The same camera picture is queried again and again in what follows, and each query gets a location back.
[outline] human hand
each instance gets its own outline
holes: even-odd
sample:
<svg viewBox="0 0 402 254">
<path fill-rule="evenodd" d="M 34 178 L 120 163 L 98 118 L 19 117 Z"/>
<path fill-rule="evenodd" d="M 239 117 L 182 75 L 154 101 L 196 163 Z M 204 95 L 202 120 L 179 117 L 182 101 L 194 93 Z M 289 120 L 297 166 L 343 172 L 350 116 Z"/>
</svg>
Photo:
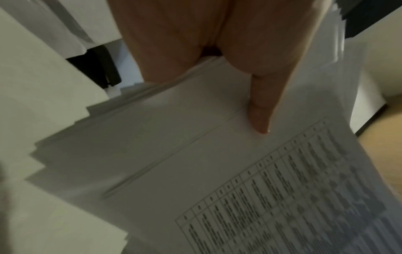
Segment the human hand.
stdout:
<svg viewBox="0 0 402 254">
<path fill-rule="evenodd" d="M 171 81 L 207 51 L 252 74 L 248 118 L 270 118 L 331 0 L 109 0 L 121 34 L 149 82 Z"/>
</svg>

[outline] table grid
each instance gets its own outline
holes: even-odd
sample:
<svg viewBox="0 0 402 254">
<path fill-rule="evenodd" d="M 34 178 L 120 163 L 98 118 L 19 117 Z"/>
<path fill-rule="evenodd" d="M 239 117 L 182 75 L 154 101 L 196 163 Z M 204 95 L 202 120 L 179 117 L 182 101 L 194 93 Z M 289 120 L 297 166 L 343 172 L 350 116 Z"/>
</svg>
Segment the table grid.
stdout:
<svg viewBox="0 0 402 254">
<path fill-rule="evenodd" d="M 348 242 L 358 232 L 346 236 L 346 229 L 358 221 L 354 226 L 365 230 L 385 210 L 361 179 L 323 119 L 206 196 L 176 223 L 196 254 L 355 251 L 367 244 Z M 357 185 L 359 192 L 353 190 Z M 366 208 L 375 216 L 365 214 Z M 348 221 L 337 221 L 343 218 Z M 402 250 L 398 240 L 393 245 Z"/>
</svg>

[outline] paper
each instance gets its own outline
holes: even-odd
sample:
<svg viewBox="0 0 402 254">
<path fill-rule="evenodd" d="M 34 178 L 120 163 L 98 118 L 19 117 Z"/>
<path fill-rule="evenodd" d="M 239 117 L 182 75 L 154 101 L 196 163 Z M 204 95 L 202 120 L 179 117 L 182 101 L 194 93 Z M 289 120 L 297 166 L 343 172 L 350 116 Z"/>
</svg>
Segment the paper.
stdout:
<svg viewBox="0 0 402 254">
<path fill-rule="evenodd" d="M 240 114 L 106 202 L 164 254 L 401 253 L 400 203 L 316 91 L 287 94 L 269 136 Z"/>
</svg>

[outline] wooden surface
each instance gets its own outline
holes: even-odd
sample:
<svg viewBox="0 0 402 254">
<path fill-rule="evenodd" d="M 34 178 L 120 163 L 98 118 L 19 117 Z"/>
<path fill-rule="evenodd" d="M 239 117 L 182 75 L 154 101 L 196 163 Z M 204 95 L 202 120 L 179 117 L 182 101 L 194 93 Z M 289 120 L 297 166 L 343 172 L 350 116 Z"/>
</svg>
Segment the wooden surface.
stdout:
<svg viewBox="0 0 402 254">
<path fill-rule="evenodd" d="M 384 180 L 402 196 L 402 97 L 359 138 Z"/>
</svg>

